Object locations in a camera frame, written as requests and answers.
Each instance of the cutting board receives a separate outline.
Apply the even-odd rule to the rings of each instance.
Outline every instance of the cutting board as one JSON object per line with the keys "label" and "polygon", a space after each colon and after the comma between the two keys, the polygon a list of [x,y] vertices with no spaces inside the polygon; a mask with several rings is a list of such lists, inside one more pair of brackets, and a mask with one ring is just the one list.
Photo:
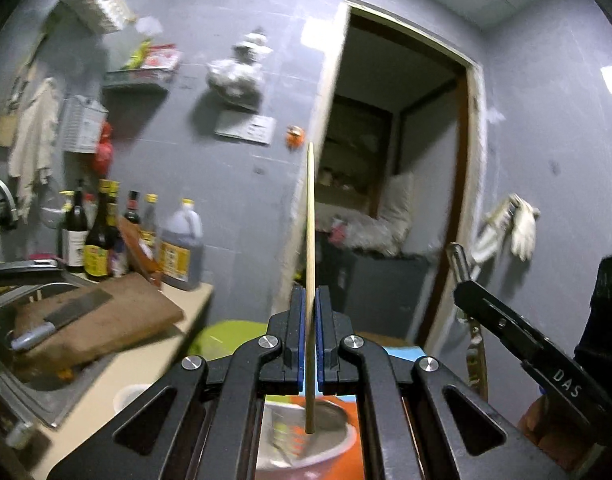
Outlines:
{"label": "cutting board", "polygon": [[95,288],[102,288],[112,295],[112,299],[66,325],[35,348],[17,354],[14,370],[20,378],[58,372],[93,361],[160,333],[183,319],[183,310],[134,272],[19,307],[14,335],[19,336],[40,325],[47,314]]}

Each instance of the glove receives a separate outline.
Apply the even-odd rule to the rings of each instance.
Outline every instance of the glove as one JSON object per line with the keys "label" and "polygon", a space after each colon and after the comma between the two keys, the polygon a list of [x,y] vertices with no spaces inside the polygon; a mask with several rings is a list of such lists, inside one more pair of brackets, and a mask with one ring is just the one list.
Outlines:
{"label": "glove", "polygon": [[475,266],[481,267],[499,252],[510,224],[510,208],[514,198],[508,196],[486,218],[486,226],[470,251]]}
{"label": "glove", "polygon": [[532,258],[535,250],[535,217],[540,212],[533,208],[526,200],[517,197],[518,205],[515,210],[511,251],[521,261],[526,262]]}

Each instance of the cleaver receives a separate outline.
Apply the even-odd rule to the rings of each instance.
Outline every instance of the cleaver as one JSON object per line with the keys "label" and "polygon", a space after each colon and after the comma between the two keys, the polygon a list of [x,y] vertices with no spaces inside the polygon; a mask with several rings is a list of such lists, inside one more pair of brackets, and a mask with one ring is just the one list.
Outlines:
{"label": "cleaver", "polygon": [[15,352],[30,350],[44,339],[49,338],[57,330],[61,330],[67,324],[85,316],[111,299],[112,295],[101,288],[88,292],[79,298],[74,298],[74,300],[68,301],[60,309],[51,312],[43,318],[43,323],[38,327],[28,330],[28,332],[13,339],[10,346]]}

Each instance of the countertop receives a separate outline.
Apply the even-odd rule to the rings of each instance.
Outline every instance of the countertop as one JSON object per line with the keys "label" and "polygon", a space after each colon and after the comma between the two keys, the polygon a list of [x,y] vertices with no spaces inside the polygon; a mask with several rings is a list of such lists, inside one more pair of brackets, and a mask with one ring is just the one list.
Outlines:
{"label": "countertop", "polygon": [[47,478],[57,462],[113,418],[112,400],[119,390],[129,384],[153,383],[163,375],[208,304],[212,285],[203,283],[186,292],[164,283],[161,291],[183,310],[184,319],[156,339],[118,353],[58,430],[41,427],[41,433],[50,440],[50,447],[30,470],[36,480]]}

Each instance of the towel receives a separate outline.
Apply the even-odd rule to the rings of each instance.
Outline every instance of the towel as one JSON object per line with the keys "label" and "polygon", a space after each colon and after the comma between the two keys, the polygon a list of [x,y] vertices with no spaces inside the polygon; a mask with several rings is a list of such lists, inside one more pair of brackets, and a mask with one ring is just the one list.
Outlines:
{"label": "towel", "polygon": [[8,159],[8,173],[19,178],[17,207],[28,223],[28,212],[37,179],[48,182],[52,174],[52,149],[57,130],[59,98],[52,77],[44,79],[19,119],[17,138]]}

